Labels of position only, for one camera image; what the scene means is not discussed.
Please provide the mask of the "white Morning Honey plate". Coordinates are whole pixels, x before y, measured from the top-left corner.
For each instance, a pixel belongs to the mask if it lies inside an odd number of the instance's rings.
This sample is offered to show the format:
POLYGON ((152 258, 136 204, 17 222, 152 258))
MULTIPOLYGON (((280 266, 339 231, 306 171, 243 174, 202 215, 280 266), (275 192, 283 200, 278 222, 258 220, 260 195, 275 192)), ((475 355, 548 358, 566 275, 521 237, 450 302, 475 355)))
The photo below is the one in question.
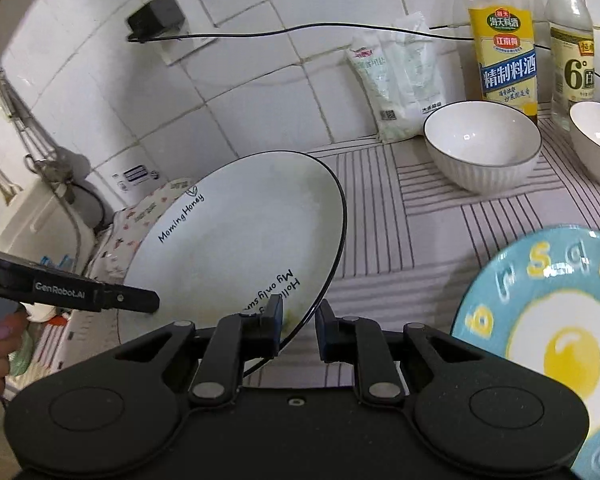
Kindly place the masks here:
POLYGON ((314 315, 338 269, 347 201, 336 174, 293 151, 250 155, 181 195, 140 242, 123 283, 153 290, 153 314, 120 311, 121 342, 175 321, 211 328, 283 300, 280 345, 314 315))

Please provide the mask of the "pink Lovely Bear plate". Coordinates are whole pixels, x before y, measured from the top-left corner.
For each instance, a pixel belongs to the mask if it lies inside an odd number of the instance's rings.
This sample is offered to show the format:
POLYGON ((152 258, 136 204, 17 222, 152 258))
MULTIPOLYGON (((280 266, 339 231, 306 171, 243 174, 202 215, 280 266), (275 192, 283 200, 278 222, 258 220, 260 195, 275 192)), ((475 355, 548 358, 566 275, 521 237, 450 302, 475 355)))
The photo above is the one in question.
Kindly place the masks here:
POLYGON ((151 228, 193 184, 191 178, 172 180, 149 193, 136 205, 116 212, 110 226, 99 237, 84 276, 105 283, 121 284, 137 249, 151 228))

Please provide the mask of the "blue fried egg plate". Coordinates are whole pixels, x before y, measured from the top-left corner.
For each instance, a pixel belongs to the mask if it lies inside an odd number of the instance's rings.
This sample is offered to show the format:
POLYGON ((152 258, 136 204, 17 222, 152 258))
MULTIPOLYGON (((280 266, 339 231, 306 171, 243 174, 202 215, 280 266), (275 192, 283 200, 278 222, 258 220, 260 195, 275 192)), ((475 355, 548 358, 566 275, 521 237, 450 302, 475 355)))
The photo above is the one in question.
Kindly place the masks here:
POLYGON ((572 469, 600 479, 600 232, 553 226, 508 245, 470 284, 451 334, 577 393, 590 429, 572 469))

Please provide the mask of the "large white ribbed bowl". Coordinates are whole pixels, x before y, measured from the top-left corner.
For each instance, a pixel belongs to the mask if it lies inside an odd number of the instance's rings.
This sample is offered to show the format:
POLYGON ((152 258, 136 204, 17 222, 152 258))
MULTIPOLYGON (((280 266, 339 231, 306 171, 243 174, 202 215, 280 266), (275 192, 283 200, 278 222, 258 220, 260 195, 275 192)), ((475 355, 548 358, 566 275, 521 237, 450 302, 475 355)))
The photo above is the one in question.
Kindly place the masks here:
POLYGON ((542 148, 538 126, 524 113, 483 101, 439 108, 424 122, 424 139, 445 177, 484 196, 522 185, 542 148))

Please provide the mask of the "white appliance at left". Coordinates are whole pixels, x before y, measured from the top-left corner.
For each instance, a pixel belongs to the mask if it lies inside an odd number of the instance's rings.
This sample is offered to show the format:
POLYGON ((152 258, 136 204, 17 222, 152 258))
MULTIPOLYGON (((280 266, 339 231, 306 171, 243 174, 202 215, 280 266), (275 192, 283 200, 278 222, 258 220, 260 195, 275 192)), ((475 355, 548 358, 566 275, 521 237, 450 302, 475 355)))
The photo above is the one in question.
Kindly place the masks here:
POLYGON ((9 119, 0 107, 0 252, 84 272, 95 234, 76 206, 80 162, 34 118, 9 119))

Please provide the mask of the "white salt bag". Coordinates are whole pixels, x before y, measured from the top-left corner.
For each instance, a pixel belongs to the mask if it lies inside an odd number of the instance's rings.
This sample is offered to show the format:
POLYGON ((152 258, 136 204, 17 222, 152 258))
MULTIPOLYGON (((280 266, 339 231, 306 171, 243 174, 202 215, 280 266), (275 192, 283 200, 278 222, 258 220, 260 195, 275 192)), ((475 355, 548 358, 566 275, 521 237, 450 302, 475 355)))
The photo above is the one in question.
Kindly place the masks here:
POLYGON ((426 18, 416 12, 396 28, 355 36, 347 50, 384 143, 419 136, 425 120, 449 103, 426 18))

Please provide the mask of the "black power adapter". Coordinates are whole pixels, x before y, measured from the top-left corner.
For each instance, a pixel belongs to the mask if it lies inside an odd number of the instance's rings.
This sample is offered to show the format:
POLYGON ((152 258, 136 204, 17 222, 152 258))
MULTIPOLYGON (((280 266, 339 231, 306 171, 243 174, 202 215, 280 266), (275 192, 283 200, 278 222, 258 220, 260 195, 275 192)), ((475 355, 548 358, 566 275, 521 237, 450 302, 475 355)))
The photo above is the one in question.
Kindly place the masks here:
POLYGON ((142 44, 166 32, 177 32, 184 23, 185 14, 176 0, 150 0, 126 19, 128 41, 142 44))

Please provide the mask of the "medium white ribbed bowl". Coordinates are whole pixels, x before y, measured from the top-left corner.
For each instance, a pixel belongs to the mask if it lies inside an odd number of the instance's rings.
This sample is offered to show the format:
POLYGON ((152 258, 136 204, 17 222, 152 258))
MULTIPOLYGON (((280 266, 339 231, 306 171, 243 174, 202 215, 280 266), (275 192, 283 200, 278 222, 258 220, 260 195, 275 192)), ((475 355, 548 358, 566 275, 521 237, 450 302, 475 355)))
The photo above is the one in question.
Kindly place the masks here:
POLYGON ((588 172, 600 182, 600 103, 574 104, 569 117, 574 150, 588 172))

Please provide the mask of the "yellow label cooking wine bottle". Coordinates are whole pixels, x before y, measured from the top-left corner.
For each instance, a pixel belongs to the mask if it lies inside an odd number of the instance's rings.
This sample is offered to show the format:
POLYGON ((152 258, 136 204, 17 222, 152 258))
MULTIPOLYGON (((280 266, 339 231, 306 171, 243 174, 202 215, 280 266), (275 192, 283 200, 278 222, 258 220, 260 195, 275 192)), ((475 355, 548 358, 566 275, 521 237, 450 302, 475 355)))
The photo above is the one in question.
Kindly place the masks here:
POLYGON ((529 0, 455 0, 453 18, 468 26, 481 97, 538 118, 538 58, 529 0))

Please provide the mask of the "white vinegar bottle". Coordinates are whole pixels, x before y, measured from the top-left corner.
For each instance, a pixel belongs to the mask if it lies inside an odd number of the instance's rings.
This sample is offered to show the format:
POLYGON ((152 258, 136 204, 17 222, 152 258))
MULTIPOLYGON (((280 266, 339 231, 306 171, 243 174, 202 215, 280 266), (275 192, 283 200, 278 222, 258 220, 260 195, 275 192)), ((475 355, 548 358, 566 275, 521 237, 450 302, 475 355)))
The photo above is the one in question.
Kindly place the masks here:
POLYGON ((591 15, 584 0, 547 0, 550 55, 553 66, 552 118, 570 131, 570 108, 592 101, 595 93, 595 49, 591 15))

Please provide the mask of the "white wall socket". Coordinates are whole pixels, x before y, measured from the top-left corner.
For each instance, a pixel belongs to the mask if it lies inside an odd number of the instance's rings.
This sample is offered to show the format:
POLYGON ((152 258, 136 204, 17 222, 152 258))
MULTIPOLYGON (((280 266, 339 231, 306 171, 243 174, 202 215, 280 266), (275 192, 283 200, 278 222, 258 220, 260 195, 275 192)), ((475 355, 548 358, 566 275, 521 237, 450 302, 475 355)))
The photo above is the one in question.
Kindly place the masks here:
POLYGON ((215 38, 204 36, 203 32, 216 32, 216 27, 200 0, 175 0, 182 11, 184 21, 181 25, 169 29, 159 41, 153 44, 166 66, 172 66, 186 56, 211 44, 215 38))

